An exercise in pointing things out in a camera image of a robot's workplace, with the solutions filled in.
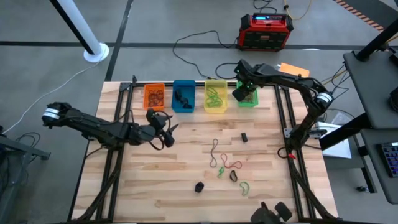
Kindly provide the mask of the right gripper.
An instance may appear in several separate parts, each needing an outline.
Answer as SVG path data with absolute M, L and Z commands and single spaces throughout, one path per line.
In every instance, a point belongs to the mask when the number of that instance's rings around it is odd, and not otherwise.
M 241 86 L 233 91 L 233 96 L 238 102 L 243 101 L 245 97 L 253 93 L 259 87 L 259 81 L 256 78 L 256 70 L 258 68 L 259 65 L 251 66 L 243 59 L 238 62 L 234 72 L 237 81 L 241 82 Z

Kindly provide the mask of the orange plastic basket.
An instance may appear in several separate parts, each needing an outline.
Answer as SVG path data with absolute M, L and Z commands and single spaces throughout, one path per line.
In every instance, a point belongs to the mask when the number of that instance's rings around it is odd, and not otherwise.
M 160 107 L 149 107 L 148 106 L 148 102 L 149 102 L 148 96 L 149 96 L 150 90 L 162 90 L 165 95 L 165 85 L 163 83 L 152 83 L 152 84 L 144 85 L 144 108 L 145 109 L 153 108 L 155 110 L 162 110 L 164 108 L 164 105 L 160 106 Z

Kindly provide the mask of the yellow plastic basket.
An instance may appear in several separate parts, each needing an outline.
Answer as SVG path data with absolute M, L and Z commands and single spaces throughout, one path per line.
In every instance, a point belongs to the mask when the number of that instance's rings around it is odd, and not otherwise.
M 218 97 L 223 100 L 223 105 L 216 108 L 208 106 L 210 102 L 206 93 L 208 87 L 213 87 L 218 92 Z M 228 108 L 228 83 L 226 80 L 206 80 L 205 81 L 205 101 L 204 108 L 207 113 L 223 114 Z

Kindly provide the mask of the blue plastic basket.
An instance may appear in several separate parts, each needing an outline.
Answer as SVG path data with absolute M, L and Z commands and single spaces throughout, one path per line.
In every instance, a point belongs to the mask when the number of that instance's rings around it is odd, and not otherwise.
M 192 109 L 185 109 L 181 101 L 176 100 L 174 92 L 176 89 L 181 89 L 182 97 L 188 99 Z M 175 80 L 172 89 L 172 109 L 176 113 L 193 113 L 195 109 L 196 83 L 194 80 Z

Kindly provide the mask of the red black power station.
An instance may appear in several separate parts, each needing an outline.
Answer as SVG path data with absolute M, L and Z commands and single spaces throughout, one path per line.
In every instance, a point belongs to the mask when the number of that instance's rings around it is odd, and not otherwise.
M 241 18 L 237 48 L 250 51 L 278 52 L 293 31 L 287 14 L 254 13 Z

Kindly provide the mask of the floor pole with round base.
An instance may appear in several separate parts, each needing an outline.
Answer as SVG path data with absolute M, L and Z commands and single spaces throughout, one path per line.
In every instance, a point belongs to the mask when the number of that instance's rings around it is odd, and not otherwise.
M 83 46 L 87 62 L 98 63 L 109 55 L 109 47 L 96 38 L 74 0 L 50 0 L 50 3 Z

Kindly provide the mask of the black stand beam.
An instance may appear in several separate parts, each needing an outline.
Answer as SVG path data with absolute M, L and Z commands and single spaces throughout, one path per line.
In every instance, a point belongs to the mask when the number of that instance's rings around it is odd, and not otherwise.
M 340 128 L 326 134 L 320 139 L 320 147 L 322 151 L 338 144 L 345 139 L 359 133 L 362 129 L 371 127 L 370 120 L 366 113 L 359 115 L 350 122 L 342 125 Z

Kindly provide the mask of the white paper stack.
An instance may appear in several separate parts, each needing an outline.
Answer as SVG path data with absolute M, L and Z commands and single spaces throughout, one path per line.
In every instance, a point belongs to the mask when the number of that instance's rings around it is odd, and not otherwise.
M 345 115 L 344 113 L 338 111 L 335 114 L 335 117 L 328 121 L 328 115 L 325 113 L 319 121 L 315 123 L 315 129 L 317 131 L 321 131 L 320 139 L 330 134 L 333 131 L 336 131 L 338 128 L 342 127 L 342 125 L 351 121 L 351 118 Z M 339 157 L 344 159 L 351 159 L 351 150 L 349 148 L 349 141 L 345 139 L 338 144 L 335 144 L 328 149 L 323 150 L 323 155 L 328 157 Z

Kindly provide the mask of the grey side desk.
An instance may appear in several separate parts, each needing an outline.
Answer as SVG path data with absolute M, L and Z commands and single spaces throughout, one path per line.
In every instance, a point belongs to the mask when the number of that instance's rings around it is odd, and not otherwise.
M 362 62 L 354 53 L 343 55 L 364 111 L 374 129 L 398 129 L 398 112 L 389 106 L 390 92 L 398 87 L 398 66 L 388 52 L 375 52 Z

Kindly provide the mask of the black device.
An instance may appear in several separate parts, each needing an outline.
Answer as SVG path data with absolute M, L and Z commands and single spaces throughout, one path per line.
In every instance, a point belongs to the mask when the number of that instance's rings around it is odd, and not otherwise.
M 274 210 L 277 213 L 268 209 L 265 202 L 261 202 L 261 206 L 252 214 L 251 222 L 254 224 L 284 224 L 292 217 L 292 212 L 283 202 L 277 203 Z

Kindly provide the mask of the black stand pole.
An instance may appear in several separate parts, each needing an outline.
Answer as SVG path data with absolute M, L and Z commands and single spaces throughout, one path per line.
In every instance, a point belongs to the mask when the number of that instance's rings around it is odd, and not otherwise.
M 355 53 L 355 57 L 359 61 L 366 61 L 369 56 L 377 50 L 380 46 L 385 44 L 391 39 L 396 33 L 398 33 L 398 19 L 391 23 L 387 28 L 384 29 L 377 37 L 375 37 L 367 46 L 362 50 Z

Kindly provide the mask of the round black desk object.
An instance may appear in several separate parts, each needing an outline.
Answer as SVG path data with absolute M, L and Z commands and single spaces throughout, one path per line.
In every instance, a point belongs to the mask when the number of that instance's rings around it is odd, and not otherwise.
M 389 106 L 398 113 L 398 87 L 389 94 Z

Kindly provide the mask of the grey metal stand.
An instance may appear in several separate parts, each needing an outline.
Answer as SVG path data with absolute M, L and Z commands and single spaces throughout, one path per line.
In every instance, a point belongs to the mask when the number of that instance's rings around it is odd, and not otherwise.
M 5 224 L 14 205 L 20 186 L 29 173 L 27 168 L 36 158 L 47 160 L 49 152 L 36 148 L 41 135 L 28 132 L 13 140 L 7 137 L 0 126 L 0 224 Z

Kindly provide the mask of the backlit keyboard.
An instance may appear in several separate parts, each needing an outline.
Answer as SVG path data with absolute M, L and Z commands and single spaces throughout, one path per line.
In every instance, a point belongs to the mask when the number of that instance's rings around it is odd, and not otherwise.
M 398 177 L 398 142 L 378 144 L 377 151 L 389 177 Z

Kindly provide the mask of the grey keyboard desk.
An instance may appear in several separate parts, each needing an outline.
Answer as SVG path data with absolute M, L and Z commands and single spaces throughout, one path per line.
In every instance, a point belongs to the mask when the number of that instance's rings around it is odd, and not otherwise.
M 363 129 L 360 133 L 387 201 L 390 204 L 398 205 L 398 177 L 389 177 L 377 151 L 378 144 L 398 142 L 398 131 Z

